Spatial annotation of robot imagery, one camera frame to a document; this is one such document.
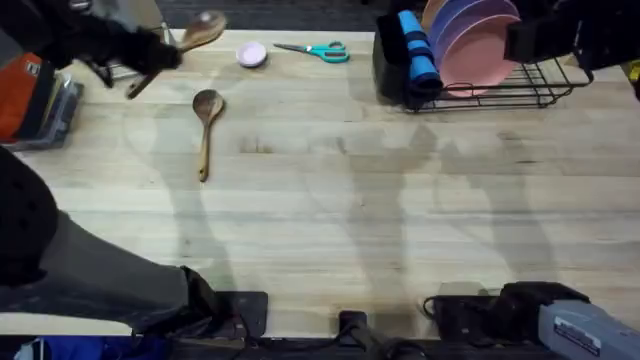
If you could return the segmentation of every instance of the wooden spoon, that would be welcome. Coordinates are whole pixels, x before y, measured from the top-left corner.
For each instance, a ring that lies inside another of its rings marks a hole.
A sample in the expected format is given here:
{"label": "wooden spoon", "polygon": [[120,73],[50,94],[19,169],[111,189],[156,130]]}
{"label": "wooden spoon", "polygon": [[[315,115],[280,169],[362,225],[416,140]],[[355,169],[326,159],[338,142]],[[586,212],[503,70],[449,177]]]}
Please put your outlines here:
{"label": "wooden spoon", "polygon": [[[227,18],[217,11],[205,11],[184,32],[178,45],[180,54],[216,41],[227,27]],[[127,89],[127,99],[135,99],[160,74],[151,73],[134,81]]]}
{"label": "wooden spoon", "polygon": [[200,182],[209,177],[209,144],[211,127],[224,108],[224,99],[215,90],[202,90],[193,98],[193,111],[202,122],[202,146],[200,147]]}

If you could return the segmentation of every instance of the black wire rack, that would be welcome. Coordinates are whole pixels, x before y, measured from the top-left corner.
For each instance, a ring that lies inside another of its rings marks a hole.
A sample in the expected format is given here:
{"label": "black wire rack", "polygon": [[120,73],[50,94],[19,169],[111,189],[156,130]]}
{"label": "black wire rack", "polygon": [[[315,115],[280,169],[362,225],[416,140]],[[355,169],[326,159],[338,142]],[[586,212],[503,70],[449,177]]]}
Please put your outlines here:
{"label": "black wire rack", "polygon": [[[419,111],[446,111],[478,108],[546,108],[570,95],[574,89],[585,87],[594,80],[593,73],[580,69],[584,79],[569,79],[558,59],[544,63],[519,64],[500,85],[473,86],[451,84],[437,100],[425,104]],[[457,97],[449,91],[468,92],[469,96]]]}

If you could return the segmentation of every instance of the dish rack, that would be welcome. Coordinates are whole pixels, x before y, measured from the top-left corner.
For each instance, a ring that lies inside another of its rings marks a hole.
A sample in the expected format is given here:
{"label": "dish rack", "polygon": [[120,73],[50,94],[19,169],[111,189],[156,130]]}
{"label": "dish rack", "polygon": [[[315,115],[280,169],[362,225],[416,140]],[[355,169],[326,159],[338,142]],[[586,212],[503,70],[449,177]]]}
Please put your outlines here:
{"label": "dish rack", "polygon": [[[518,67],[500,85],[473,86],[471,84],[452,84],[447,86],[440,96],[426,103],[418,111],[444,111],[474,108],[546,108],[570,95],[574,89],[588,86],[594,80],[593,73],[580,69],[584,81],[570,80],[558,59],[547,60],[544,65],[519,64]],[[548,73],[553,72],[556,79]],[[470,91],[471,95],[456,97],[447,90]],[[487,90],[475,95],[475,91]]]}
{"label": "dish rack", "polygon": [[[410,58],[397,16],[379,17],[377,28],[373,46],[373,72],[379,99],[390,105],[403,105],[409,111],[546,108],[594,80],[591,71],[575,67],[580,73],[580,81],[576,81],[575,77],[567,75],[558,59],[550,59],[542,63],[519,64],[499,85],[451,84],[440,93],[427,96],[435,100],[426,101],[424,97],[408,90]],[[467,91],[471,95],[456,97],[450,95],[447,92],[449,90]],[[487,91],[475,94],[480,90]]]}

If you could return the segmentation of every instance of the scissor blade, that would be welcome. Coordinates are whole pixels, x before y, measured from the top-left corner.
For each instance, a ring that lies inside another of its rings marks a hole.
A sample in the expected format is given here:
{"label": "scissor blade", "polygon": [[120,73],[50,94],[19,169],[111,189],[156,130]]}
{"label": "scissor blade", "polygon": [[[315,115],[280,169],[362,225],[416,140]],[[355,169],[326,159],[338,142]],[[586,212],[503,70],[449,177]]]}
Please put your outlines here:
{"label": "scissor blade", "polygon": [[287,44],[273,44],[275,47],[279,47],[280,49],[291,50],[291,51],[299,51],[299,52],[307,52],[306,46],[299,45],[287,45]]}

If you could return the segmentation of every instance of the teal scissors handle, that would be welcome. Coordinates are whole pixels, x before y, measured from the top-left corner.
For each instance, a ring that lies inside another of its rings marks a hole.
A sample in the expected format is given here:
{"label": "teal scissors handle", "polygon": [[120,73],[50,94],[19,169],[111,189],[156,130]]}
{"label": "teal scissors handle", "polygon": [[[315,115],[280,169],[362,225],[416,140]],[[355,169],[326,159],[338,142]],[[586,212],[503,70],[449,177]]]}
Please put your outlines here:
{"label": "teal scissors handle", "polygon": [[339,41],[334,41],[329,45],[313,45],[311,46],[311,50],[307,52],[332,64],[343,63],[349,60],[347,48]]}

